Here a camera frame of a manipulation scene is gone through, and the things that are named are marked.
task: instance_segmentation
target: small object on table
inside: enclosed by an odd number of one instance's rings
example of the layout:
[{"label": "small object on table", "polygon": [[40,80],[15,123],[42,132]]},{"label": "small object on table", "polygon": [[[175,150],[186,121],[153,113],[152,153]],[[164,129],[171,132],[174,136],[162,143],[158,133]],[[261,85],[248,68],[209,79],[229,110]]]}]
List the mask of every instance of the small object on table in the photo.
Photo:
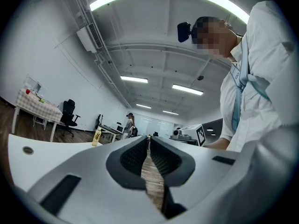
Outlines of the small object on table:
[{"label": "small object on table", "polygon": [[100,137],[101,137],[101,134],[102,134],[102,129],[98,127],[97,131],[94,134],[92,146],[97,147],[98,142],[99,142]]}]

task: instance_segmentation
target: black office chair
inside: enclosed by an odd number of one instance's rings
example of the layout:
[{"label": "black office chair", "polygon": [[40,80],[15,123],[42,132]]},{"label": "black office chair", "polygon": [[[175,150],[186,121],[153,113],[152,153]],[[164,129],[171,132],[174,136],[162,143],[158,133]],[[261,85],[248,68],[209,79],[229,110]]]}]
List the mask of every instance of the black office chair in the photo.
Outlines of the black office chair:
[{"label": "black office chair", "polygon": [[64,133],[65,131],[69,132],[72,134],[72,136],[74,137],[74,134],[72,133],[71,129],[69,126],[77,126],[76,120],[78,119],[78,116],[76,115],[75,121],[73,121],[74,112],[75,109],[75,102],[71,99],[69,99],[69,101],[64,101],[64,109],[62,111],[62,117],[61,117],[61,122],[64,123],[65,127],[62,127],[64,129]]}]

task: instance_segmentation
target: white machine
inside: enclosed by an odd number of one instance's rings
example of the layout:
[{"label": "white machine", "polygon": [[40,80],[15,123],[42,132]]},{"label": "white machine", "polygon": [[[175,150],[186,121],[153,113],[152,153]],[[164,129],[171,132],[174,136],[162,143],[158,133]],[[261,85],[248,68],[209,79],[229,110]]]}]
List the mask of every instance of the white machine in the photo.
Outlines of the white machine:
[{"label": "white machine", "polygon": [[113,124],[111,125],[111,128],[112,128],[113,130],[116,130],[116,131],[120,132],[120,133],[123,133],[123,131],[124,131],[124,129],[125,129],[125,126],[122,126],[122,125],[117,124],[117,123],[113,123]]},{"label": "white machine", "polygon": [[174,130],[173,135],[171,135],[170,138],[172,140],[178,140],[197,146],[202,146],[206,142],[206,136],[202,124],[190,125],[178,130]]}]

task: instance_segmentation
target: table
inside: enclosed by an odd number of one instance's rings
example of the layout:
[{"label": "table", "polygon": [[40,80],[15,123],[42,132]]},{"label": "table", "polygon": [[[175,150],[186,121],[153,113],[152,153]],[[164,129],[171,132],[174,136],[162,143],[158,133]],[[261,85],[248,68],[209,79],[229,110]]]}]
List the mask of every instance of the table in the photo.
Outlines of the table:
[{"label": "table", "polygon": [[12,134],[14,134],[15,124],[20,109],[27,113],[33,114],[34,116],[38,116],[42,119],[46,119],[48,121],[53,122],[53,128],[50,137],[50,142],[52,142],[56,125],[60,122],[60,119],[62,117],[61,111],[53,104],[49,104],[47,102],[39,102],[39,97],[37,95],[35,95],[33,92],[26,94],[26,90],[23,88],[19,91],[17,97],[16,107],[14,111]]},{"label": "table", "polygon": [[[29,147],[33,154],[24,153]],[[14,184],[28,191],[42,176],[73,155],[94,148],[88,143],[55,143],[31,140],[16,135],[8,136],[8,159]]]},{"label": "table", "polygon": [[121,132],[118,132],[118,131],[112,129],[111,127],[108,127],[108,126],[105,126],[105,125],[99,125],[99,127],[101,128],[102,133],[110,133],[110,134],[113,135],[111,143],[113,143],[115,141],[116,136],[122,135]]}]

